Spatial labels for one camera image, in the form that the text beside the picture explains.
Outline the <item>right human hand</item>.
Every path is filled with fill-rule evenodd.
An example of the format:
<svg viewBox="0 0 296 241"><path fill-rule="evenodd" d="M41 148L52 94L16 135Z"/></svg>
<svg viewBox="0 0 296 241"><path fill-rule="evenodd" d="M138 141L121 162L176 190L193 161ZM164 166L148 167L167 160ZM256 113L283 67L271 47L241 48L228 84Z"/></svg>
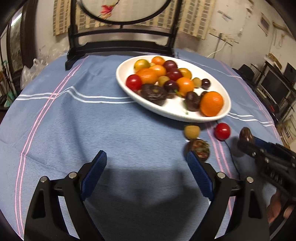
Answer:
<svg viewBox="0 0 296 241"><path fill-rule="evenodd" d="M283 218L288 219L291 215L292 211L294 210L295 206L291 205L285 209L283 212ZM280 212L282 211L281 207L281 192L277 190L276 193L271 197L270 204L267 207L266 214L268 223L271 224L274 220L279 216Z"/></svg>

